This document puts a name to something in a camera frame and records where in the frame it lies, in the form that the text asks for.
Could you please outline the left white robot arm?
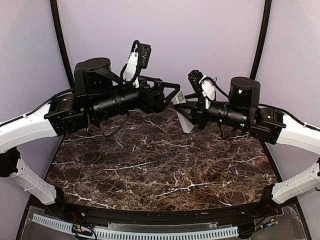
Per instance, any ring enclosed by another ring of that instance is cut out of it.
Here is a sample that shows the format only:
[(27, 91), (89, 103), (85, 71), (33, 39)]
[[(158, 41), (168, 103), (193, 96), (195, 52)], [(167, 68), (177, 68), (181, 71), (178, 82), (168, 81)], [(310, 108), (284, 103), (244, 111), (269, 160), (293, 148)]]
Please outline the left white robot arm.
[(62, 91), (39, 107), (0, 125), (0, 175), (14, 180), (26, 192), (60, 218), (67, 218), (70, 206), (63, 191), (43, 180), (22, 159), (17, 147), (39, 139), (62, 137), (100, 126), (117, 115), (139, 109), (146, 114), (160, 113), (180, 91), (176, 83), (140, 76), (147, 62), (127, 65), (130, 77), (124, 80), (111, 70), (105, 57), (79, 62), (74, 70), (74, 89)]

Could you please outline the blue battery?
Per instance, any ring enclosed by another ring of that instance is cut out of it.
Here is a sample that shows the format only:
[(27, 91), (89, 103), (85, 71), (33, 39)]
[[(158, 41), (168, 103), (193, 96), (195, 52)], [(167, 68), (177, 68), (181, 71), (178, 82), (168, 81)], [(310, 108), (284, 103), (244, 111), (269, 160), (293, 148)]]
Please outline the blue battery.
[(230, 171), (231, 171), (234, 175), (236, 175), (236, 174), (235, 174), (235, 169), (234, 169), (233, 167), (229, 167), (229, 169), (230, 169)]

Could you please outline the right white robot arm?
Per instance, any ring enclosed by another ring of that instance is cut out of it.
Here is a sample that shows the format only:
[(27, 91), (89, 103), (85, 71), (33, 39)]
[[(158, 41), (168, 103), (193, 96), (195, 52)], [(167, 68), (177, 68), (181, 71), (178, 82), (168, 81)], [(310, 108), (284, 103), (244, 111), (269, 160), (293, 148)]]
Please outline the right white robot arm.
[(188, 80), (194, 90), (186, 102), (174, 105), (191, 124), (203, 130), (208, 122), (226, 125), (270, 144), (320, 153), (320, 129), (298, 120), (284, 109), (260, 103), (261, 85), (248, 77), (230, 81), (227, 101), (217, 101), (216, 80), (193, 70)]

